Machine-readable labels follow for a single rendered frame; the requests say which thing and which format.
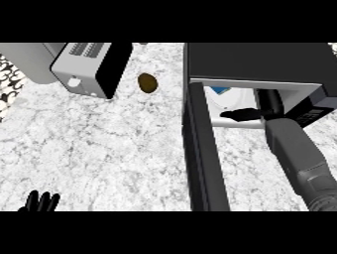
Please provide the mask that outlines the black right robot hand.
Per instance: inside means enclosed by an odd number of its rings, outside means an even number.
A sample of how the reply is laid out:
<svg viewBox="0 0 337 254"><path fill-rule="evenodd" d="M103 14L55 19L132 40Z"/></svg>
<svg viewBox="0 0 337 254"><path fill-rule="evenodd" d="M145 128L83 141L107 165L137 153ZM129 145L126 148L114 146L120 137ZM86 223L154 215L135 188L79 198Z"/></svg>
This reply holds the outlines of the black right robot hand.
<svg viewBox="0 0 337 254"><path fill-rule="evenodd" d="M252 120L272 120L284 117L284 104L277 89L259 89L256 91L259 108L243 108L221 113L224 118L238 122Z"/></svg>

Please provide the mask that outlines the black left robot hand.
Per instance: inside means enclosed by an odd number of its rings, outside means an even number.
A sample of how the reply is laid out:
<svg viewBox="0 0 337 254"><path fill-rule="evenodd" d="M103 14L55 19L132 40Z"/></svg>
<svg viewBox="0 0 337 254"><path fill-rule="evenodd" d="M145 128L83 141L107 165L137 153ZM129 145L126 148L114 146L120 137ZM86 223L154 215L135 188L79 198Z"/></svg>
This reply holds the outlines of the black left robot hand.
<svg viewBox="0 0 337 254"><path fill-rule="evenodd" d="M18 209L20 212L27 211L55 211L61 200L58 193L51 194L48 191L39 194L33 190L29 194L26 205Z"/></svg>

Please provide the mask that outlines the white and blue milk carton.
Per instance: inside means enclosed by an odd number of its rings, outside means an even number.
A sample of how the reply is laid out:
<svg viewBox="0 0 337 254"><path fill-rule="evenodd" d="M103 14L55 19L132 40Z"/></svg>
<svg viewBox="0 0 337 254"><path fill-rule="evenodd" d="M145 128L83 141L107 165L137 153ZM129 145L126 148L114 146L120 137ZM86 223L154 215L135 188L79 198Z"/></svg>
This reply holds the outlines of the white and blue milk carton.
<svg viewBox="0 0 337 254"><path fill-rule="evenodd" d="M252 88L206 86L209 107L213 111L256 108Z"/></svg>

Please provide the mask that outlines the black microwave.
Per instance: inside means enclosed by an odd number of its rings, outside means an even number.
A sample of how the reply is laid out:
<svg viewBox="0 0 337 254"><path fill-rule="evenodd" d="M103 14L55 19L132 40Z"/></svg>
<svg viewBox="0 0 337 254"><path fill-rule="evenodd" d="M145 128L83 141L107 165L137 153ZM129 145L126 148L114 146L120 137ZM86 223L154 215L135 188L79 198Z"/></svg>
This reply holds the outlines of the black microwave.
<svg viewBox="0 0 337 254"><path fill-rule="evenodd" d="M337 109L337 43L188 43L185 79L213 87L277 89L284 114L308 126ZM259 128L210 109L218 127Z"/></svg>

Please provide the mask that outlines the black microwave door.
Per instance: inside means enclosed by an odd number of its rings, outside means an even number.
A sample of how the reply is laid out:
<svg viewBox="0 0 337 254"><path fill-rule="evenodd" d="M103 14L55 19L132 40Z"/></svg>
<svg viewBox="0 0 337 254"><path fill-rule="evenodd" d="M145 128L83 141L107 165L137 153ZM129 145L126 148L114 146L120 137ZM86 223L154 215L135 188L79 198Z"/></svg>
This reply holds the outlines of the black microwave door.
<svg viewBox="0 0 337 254"><path fill-rule="evenodd" d="M191 83L187 89L182 137L191 208L194 211L230 211L219 150L202 82Z"/></svg>

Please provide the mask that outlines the brown oval potato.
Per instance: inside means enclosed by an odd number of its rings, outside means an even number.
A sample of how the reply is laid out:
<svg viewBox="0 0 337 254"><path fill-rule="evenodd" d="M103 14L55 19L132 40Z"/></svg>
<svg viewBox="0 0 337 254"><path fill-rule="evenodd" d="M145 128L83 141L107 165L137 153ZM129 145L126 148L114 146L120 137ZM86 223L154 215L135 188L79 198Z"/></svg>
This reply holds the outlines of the brown oval potato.
<svg viewBox="0 0 337 254"><path fill-rule="evenodd" d="M138 84L140 84L140 88L145 93L151 93L156 91L157 87L159 87L159 82L156 77L148 74L148 73L142 73L138 77Z"/></svg>

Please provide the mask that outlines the silver and black toaster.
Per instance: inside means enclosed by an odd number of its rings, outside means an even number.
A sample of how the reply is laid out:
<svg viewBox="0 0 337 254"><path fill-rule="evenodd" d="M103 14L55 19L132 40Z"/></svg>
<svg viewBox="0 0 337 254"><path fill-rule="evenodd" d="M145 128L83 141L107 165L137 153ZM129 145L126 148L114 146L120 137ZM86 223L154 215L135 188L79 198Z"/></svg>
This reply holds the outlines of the silver and black toaster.
<svg viewBox="0 0 337 254"><path fill-rule="evenodd" d="M67 90L111 99L132 50L131 43L67 43L51 66Z"/></svg>

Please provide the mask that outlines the grey appliance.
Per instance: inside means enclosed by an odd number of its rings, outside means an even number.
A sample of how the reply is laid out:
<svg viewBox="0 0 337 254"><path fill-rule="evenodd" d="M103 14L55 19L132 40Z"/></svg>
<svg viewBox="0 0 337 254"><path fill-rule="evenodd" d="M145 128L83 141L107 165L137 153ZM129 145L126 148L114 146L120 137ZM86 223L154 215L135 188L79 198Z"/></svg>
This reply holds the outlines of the grey appliance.
<svg viewBox="0 0 337 254"><path fill-rule="evenodd" d="M66 43L0 43L0 53L29 78L41 84L58 81L52 62Z"/></svg>

